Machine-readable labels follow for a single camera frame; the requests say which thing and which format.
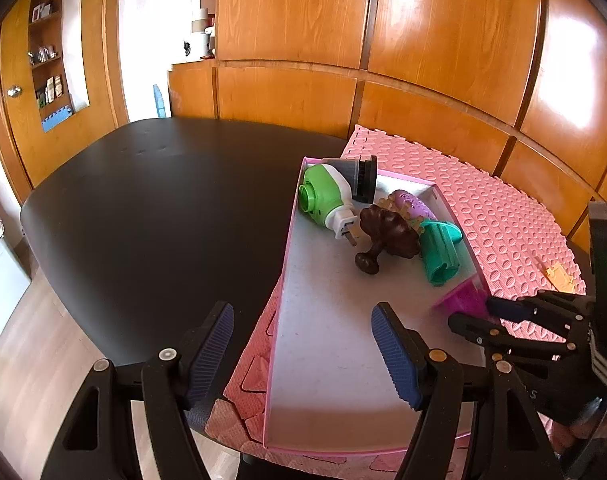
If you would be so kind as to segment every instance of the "door frame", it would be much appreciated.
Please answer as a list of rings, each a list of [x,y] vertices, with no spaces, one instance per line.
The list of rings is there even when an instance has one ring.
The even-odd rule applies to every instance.
[[[119,0],[101,0],[101,36],[104,71],[110,98],[110,107],[116,127],[129,122],[126,99],[121,80],[119,59]],[[0,73],[0,159],[15,197],[23,205],[34,186],[17,149],[5,105],[4,88]]]

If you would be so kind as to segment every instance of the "pink foam mat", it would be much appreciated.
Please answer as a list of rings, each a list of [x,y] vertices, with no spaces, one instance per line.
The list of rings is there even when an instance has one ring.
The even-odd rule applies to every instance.
[[[377,156],[381,170],[430,180],[440,187],[463,227],[493,295],[515,299],[534,295],[541,288],[553,289],[543,270],[554,262],[560,262],[573,277],[577,292],[585,293],[579,266],[561,229],[552,214],[536,200],[456,158],[357,125],[343,157],[370,155]],[[280,293],[278,282],[224,390],[227,400],[215,402],[206,433],[225,446],[306,472],[346,480],[391,480],[403,453],[313,457],[273,452],[262,446],[268,365]],[[532,323],[505,324],[509,332],[519,337],[559,340]],[[549,428],[549,421],[543,421]],[[448,480],[461,478],[466,449],[467,440],[458,439]]]

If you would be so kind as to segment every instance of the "mirror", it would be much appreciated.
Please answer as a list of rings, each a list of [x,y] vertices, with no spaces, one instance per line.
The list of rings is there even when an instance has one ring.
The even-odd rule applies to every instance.
[[[82,0],[31,0],[28,58],[44,132],[88,107]]]

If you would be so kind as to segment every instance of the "brown mushroom-shaped object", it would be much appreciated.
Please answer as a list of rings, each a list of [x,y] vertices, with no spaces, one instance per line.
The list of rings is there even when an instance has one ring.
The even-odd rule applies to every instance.
[[[412,258],[421,252],[419,235],[399,213],[372,205],[362,209],[359,225],[373,241],[373,246],[367,253],[355,256],[355,263],[363,272],[379,272],[377,257],[384,249],[389,254],[402,258]]]

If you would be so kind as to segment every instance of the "teal handle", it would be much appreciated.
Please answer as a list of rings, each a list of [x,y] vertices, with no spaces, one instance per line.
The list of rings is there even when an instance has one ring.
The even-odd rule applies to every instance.
[[[442,286],[459,271],[459,256],[455,244],[463,239],[461,230],[448,222],[425,221],[424,232],[419,236],[424,269],[428,281]]]

